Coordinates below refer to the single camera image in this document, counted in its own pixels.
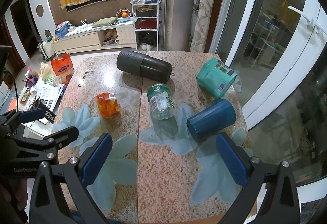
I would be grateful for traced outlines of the patterned beige curtain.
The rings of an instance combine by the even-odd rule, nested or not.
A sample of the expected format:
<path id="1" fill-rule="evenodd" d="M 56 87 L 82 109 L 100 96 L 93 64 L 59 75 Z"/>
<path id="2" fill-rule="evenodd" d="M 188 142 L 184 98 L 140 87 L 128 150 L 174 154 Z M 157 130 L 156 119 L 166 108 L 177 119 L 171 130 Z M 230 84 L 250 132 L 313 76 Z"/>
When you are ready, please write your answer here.
<path id="1" fill-rule="evenodd" d="M 204 52 L 214 0 L 200 0 L 190 52 Z"/>

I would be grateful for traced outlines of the orange shopping bag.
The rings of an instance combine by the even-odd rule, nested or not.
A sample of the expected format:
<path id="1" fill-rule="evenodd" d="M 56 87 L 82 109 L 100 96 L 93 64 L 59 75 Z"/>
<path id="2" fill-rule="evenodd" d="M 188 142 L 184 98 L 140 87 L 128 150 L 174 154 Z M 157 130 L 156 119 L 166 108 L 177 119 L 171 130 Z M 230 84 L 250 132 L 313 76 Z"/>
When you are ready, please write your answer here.
<path id="1" fill-rule="evenodd" d="M 59 82 L 67 85 L 74 74 L 74 66 L 70 54 L 64 54 L 62 57 L 52 60 L 51 66 Z"/>

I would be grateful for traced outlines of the tall grey air conditioner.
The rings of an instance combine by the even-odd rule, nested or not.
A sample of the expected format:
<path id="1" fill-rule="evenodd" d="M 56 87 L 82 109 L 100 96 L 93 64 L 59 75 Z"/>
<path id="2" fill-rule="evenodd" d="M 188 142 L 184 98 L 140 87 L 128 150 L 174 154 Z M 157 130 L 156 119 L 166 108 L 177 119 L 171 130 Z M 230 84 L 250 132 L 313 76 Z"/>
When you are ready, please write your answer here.
<path id="1" fill-rule="evenodd" d="M 185 51 L 187 49 L 193 1 L 166 0 L 165 49 L 169 51 Z"/>

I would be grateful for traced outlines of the clear jar green lid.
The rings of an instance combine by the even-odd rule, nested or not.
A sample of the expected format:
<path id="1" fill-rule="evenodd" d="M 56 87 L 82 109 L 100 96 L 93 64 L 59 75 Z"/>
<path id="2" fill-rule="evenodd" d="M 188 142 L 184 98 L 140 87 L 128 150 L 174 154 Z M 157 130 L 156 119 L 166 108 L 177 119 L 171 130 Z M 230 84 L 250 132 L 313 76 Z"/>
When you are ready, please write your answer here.
<path id="1" fill-rule="evenodd" d="M 147 92 L 147 99 L 152 119 L 162 121 L 173 117 L 175 106 L 171 97 L 171 91 L 167 85 L 155 84 L 151 86 Z"/>

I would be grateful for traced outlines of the dark blue cup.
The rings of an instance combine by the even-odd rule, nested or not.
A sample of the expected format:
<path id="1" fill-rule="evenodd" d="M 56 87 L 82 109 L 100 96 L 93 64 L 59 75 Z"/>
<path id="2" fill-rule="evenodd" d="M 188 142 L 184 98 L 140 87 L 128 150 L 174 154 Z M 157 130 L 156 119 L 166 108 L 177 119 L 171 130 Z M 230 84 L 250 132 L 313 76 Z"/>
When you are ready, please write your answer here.
<path id="1" fill-rule="evenodd" d="M 235 121 L 234 107 L 228 100 L 221 99 L 189 117 L 187 128 L 194 140 L 200 140 L 231 126 Z"/>

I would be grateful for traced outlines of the blue basket on cabinet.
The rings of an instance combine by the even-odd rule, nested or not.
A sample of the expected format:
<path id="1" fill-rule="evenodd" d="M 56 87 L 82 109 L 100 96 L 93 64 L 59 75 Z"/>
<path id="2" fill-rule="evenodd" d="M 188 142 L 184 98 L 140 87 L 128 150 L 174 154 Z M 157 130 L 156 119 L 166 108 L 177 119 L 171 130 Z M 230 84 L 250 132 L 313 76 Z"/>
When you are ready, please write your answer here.
<path id="1" fill-rule="evenodd" d="M 58 39 L 62 39 L 65 37 L 69 32 L 69 23 L 62 23 L 55 31 L 55 35 L 58 37 Z"/>

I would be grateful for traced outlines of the cream tv cabinet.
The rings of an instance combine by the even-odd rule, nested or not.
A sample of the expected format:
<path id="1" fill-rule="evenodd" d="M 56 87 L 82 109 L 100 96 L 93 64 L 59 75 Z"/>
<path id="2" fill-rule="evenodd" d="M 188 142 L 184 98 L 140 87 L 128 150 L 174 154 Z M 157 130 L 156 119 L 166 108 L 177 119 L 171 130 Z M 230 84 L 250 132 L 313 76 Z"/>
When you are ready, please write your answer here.
<path id="1" fill-rule="evenodd" d="M 57 54 L 122 48 L 136 49 L 133 20 L 110 26 L 77 28 L 62 39 L 51 42 L 51 45 Z"/>

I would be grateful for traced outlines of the fruit bowl with oranges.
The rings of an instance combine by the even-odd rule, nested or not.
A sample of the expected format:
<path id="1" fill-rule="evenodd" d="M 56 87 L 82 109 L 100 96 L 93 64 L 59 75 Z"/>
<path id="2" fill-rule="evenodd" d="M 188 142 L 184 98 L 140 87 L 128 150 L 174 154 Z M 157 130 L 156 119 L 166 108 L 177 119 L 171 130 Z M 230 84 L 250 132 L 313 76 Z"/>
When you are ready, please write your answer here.
<path id="1" fill-rule="evenodd" d="M 130 17 L 131 17 L 131 12 L 127 8 L 122 8 L 122 9 L 119 9 L 117 11 L 116 17 L 117 17 L 117 19 L 118 19 L 118 21 L 120 23 L 128 22 L 130 20 Z"/>

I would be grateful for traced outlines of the black zippo box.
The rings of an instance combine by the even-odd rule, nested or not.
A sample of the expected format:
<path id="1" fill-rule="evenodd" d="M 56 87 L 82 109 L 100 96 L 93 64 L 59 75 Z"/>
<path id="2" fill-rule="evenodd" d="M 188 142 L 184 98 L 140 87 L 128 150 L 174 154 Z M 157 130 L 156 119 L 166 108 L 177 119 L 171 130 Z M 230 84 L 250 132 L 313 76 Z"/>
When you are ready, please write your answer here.
<path id="1" fill-rule="evenodd" d="M 39 103 L 39 107 L 44 111 L 44 118 L 53 124 L 55 120 L 55 114 L 42 102 Z"/>

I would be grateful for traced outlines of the green folded cushion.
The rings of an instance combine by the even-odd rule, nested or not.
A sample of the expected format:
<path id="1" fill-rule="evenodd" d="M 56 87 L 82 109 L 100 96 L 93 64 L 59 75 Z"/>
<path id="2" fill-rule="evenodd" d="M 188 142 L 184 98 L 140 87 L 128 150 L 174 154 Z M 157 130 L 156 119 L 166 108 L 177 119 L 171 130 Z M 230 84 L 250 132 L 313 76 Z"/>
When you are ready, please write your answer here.
<path id="1" fill-rule="evenodd" d="M 92 24 L 92 28 L 112 26 L 112 25 L 118 24 L 118 22 L 119 21 L 118 21 L 117 17 L 102 18 L 102 19 L 99 19 L 97 22 L 94 22 Z"/>

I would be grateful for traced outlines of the teal plastic container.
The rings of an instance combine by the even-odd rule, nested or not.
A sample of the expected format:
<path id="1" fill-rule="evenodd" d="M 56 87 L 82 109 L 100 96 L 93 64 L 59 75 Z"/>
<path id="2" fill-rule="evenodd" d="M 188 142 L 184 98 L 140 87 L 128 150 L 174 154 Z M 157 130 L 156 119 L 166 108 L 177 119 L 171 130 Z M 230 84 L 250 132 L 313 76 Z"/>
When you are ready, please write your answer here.
<path id="1" fill-rule="evenodd" d="M 204 63 L 196 80 L 199 86 L 206 89 L 216 99 L 220 99 L 234 83 L 236 77 L 236 71 L 218 58 L 211 58 Z"/>

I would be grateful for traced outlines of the black tumbler cup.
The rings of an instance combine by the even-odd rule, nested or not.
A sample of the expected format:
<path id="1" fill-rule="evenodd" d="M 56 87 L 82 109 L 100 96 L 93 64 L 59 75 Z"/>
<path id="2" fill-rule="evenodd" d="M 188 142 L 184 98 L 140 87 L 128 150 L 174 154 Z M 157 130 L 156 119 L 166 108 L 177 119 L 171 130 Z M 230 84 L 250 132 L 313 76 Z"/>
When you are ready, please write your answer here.
<path id="1" fill-rule="evenodd" d="M 130 50 L 120 52 L 116 66 L 121 71 L 160 83 L 167 83 L 172 72 L 169 62 Z"/>

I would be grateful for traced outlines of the white metal shelf rack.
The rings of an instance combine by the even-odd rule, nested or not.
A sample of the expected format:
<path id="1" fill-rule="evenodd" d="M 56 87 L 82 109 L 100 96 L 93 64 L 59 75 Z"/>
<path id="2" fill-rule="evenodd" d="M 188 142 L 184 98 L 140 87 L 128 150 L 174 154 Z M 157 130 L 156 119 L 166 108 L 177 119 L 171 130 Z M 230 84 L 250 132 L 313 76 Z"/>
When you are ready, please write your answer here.
<path id="1" fill-rule="evenodd" d="M 136 50 L 159 51 L 162 42 L 162 0 L 131 0 Z"/>

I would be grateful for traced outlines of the white sliding door frame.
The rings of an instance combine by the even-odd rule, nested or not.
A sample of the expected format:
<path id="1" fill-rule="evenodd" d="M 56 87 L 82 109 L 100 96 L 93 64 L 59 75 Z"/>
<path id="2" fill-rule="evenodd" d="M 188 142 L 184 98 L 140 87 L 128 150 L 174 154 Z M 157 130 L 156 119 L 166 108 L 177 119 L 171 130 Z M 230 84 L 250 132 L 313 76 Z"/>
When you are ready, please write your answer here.
<path id="1" fill-rule="evenodd" d="M 238 72 L 248 129 L 282 105 L 326 45 L 321 0 L 222 0 L 209 51 Z"/>

